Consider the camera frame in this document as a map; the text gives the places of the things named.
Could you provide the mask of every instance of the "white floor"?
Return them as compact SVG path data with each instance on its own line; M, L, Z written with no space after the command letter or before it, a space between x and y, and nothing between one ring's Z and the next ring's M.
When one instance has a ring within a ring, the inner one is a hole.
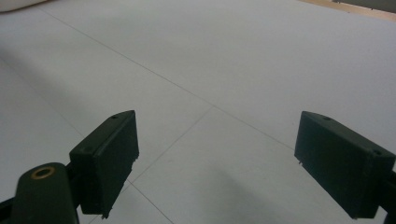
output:
M301 111L396 153L396 23L295 0L54 0L0 14L0 201L134 109L141 156L110 217L351 220L293 157Z

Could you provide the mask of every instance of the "round hole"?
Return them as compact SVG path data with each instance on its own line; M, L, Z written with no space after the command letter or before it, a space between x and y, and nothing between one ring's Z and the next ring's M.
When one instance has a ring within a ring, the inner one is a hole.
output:
M53 168L52 166L41 167L32 173L31 178L32 179L44 179L44 178L52 175L54 172L55 172L55 168Z
M374 149L373 152L374 152L374 154L377 155L377 156L380 156L380 155L381 155L381 152L380 152L379 150L377 150L377 149Z

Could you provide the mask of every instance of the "brass grommet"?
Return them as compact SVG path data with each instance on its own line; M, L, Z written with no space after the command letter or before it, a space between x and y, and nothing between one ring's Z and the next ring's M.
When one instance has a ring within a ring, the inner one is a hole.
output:
M50 175L53 175L53 173L55 173L55 168L52 166L45 166L35 170L30 177L35 180L44 179Z

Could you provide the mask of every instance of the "grout line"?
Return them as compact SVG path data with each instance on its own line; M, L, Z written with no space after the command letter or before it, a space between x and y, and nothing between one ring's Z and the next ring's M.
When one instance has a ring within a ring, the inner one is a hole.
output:
M124 189L124 190L122 190L121 192L120 192L120 195L125 191L125 190L127 190L129 187L131 187L132 186L132 184L131 184L131 182L129 182L129 180L128 180L128 186Z
M94 217L88 224L93 223L98 217L99 217L99 215L96 215L96 217Z
M19 70L17 68L15 68L14 66L12 66L11 64L9 64L6 60L4 60L4 58L2 58L0 56L0 60L2 60L6 65L8 65L16 74L17 76L21 79L21 81L23 81L29 88L32 89L33 92L35 92L35 94L37 94L41 100L43 100L44 103L46 103L51 109L54 110L54 112L56 112L73 130L75 130L80 136L81 136L81 140L84 139L84 135L67 119L64 117L64 115L59 112L50 102L48 102L43 95L36 89L34 88L19 72Z
M159 207L157 207L157 205L155 205L142 191L140 191L140 189L138 189L135 185L132 185L135 189L137 189L137 191L139 191L139 193L141 193L143 195L143 197L145 197L161 214L163 214L164 217L166 217L166 219L168 219L168 221L170 221L172 224L175 224L169 217L166 216L166 214L160 210Z
M61 22L62 24L64 24L64 25L70 27L71 29L75 30L76 32L78 32L78 33L80 33L80 34L87 36L89 39L91 39L91 40L93 40L94 42L96 42L96 43L102 45L103 47L105 47L105 48L107 48L107 49L110 49L111 51L113 51L113 52L119 54L119 55L120 55L121 57L123 57L124 59L126 59L126 60L128 60L128 61L130 61L130 62L132 62L132 63L135 63L135 64L139 65L140 67L142 67L142 68L148 70L150 73L156 75L157 77L160 77L160 78L164 79L165 81L167 81L167 82L169 82L169 83L171 83L171 84L177 86L178 88L182 89L183 91L188 92L189 94L191 94L191 95L197 97L198 99L204 101L205 103L214 106L215 108L217 108L218 110L220 110L220 111L222 111L223 113L227 114L228 116L230 116L230 117L232 117L232 118L234 118L234 119L237 119L237 120L241 121L242 123L246 124L247 126L253 128L254 130L256 130L256 131L258 131L258 132L264 134L265 136L267 136L267 137L269 137L269 138L275 140L276 142L278 142L278 143L281 144L282 146L287 147L287 148L289 148L289 149L291 149L291 150L294 150L292 147L286 145L285 143L280 142L279 140L277 140L277 139L274 138L273 136L271 136L271 135L269 135L269 134L267 134L267 133L262 132L261 130L257 129L256 127L254 127L254 126L252 126L252 125L250 125L250 124L248 124L247 122L241 120L240 118L234 116L233 114L229 113L228 111L225 111L224 109L218 107L217 105L214 105L214 104L210 103L210 102L207 101L205 98L203 98L203 97L201 97L201 96L199 96L199 95L197 95L197 94L194 94L193 92L187 90L187 89L184 88L184 87L179 86L178 84L176 84L176 83L173 82L172 80L170 80L170 79L168 79L168 78L166 78L166 77L164 77L164 76L161 76L160 74L158 74L158 73L154 72L153 70L147 68L145 65L143 65L143 64L141 64L141 63L138 63L138 62L132 60L131 58L129 58L129 57L127 57L126 55L124 55L124 54L122 54L122 53L120 53L120 52L114 50L113 48L111 48L111 47L109 47L108 45L102 43L101 41L99 41L99 40L97 40L97 39L95 39L95 38L93 38L93 37L91 37L91 36L89 36L89 35L84 34L84 33L83 33L82 31L80 31L79 29L77 29L77 28L75 28L74 26L72 26L72 25L70 25L70 24L68 24L68 23L66 23L66 22L64 22L64 21L62 21L61 19L59 19L59 18L53 16L52 14L48 13L48 12L45 11L44 9L42 9L42 8L40 8L40 9L41 9L43 12L47 13L48 15L50 15L51 17L53 17L55 20L57 20L57 21Z
M180 138L184 137L184 135L186 135L186 134L192 129L192 127L194 127L199 121L201 121L201 119L203 119L204 116L206 116L206 114L208 114L208 113L212 110L213 107L214 107L214 106L211 106L200 118L198 118L198 120L196 120L196 121L190 126L190 128L189 128L186 132L184 132L177 140L175 140L175 141L171 144L171 146L169 146L163 153L161 153L161 155L160 155L159 157L157 157L157 159L155 159L155 161L153 161L153 162L148 166L148 168L146 168L140 175L138 175L137 178L134 179L134 181L131 182L131 181L128 179L128 181L131 183L131 185L134 185L134 182L135 182L142 174L144 174L144 173L145 173L145 172L146 172L157 160L159 160L159 159L163 156L163 154L165 154L171 147L173 147L173 146L175 145L175 143L178 142L178 140L179 140Z

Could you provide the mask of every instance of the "floor tile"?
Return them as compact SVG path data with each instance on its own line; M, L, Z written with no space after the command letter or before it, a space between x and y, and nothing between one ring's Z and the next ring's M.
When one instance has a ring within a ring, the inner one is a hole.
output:
M355 223L293 151L217 109L134 185L174 223Z
M393 22L290 0L43 9L289 147L310 110L394 150Z
M97 217L92 224L166 224L171 223L134 186L130 186L117 199L108 219Z
M0 12L0 36L8 32L44 21L50 16L38 7L28 7L10 12Z
M134 180L210 105L56 20L0 39L0 54L83 136L135 110Z
M48 162L69 163L82 139L53 108L0 60L0 202L14 197L18 179Z

